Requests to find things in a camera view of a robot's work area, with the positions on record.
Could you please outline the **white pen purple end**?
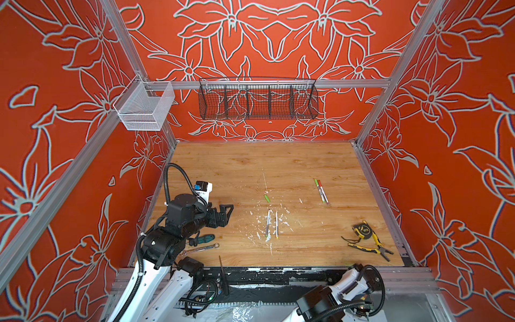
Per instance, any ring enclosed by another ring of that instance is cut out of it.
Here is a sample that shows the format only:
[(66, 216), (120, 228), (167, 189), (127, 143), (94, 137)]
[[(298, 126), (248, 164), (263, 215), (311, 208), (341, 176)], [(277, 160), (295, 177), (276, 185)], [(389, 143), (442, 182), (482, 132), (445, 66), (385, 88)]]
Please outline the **white pen purple end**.
[(321, 189), (322, 189), (322, 192), (323, 192), (323, 195), (324, 195), (325, 201), (326, 201), (326, 203), (325, 203), (325, 204), (326, 204), (326, 205), (328, 205), (328, 204), (329, 204), (329, 200), (328, 200), (328, 198), (327, 198), (327, 195), (326, 195), (326, 193), (325, 193), (325, 190), (323, 189), (323, 186), (321, 186)]

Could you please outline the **white pen green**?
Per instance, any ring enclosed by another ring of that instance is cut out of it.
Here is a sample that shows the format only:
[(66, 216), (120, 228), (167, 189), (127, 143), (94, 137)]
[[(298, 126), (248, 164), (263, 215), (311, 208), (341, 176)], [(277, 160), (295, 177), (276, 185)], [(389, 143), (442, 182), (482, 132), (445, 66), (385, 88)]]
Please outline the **white pen green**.
[(321, 197), (322, 203), (326, 203), (321, 187), (317, 186), (317, 190), (318, 190), (319, 195)]

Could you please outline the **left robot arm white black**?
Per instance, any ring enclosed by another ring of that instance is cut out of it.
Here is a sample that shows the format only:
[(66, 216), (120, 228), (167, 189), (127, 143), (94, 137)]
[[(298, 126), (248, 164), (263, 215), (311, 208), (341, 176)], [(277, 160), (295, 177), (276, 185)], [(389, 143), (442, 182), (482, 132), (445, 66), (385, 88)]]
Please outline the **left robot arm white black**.
[(177, 303), (195, 317), (221, 293), (221, 285), (204, 277), (203, 263), (181, 254), (198, 246), (203, 228), (224, 228), (233, 205), (209, 202), (210, 182), (192, 183), (186, 171), (169, 163), (163, 171), (166, 209), (135, 243), (137, 265), (109, 321), (162, 321)]

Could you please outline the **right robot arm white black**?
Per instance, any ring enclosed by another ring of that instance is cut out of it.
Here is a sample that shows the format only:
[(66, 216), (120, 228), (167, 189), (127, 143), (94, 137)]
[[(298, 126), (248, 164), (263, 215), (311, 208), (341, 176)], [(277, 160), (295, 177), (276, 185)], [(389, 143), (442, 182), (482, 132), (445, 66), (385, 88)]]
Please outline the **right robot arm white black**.
[(370, 321), (383, 312), (386, 286), (372, 265), (354, 264), (341, 279), (317, 286), (297, 300), (285, 321)]

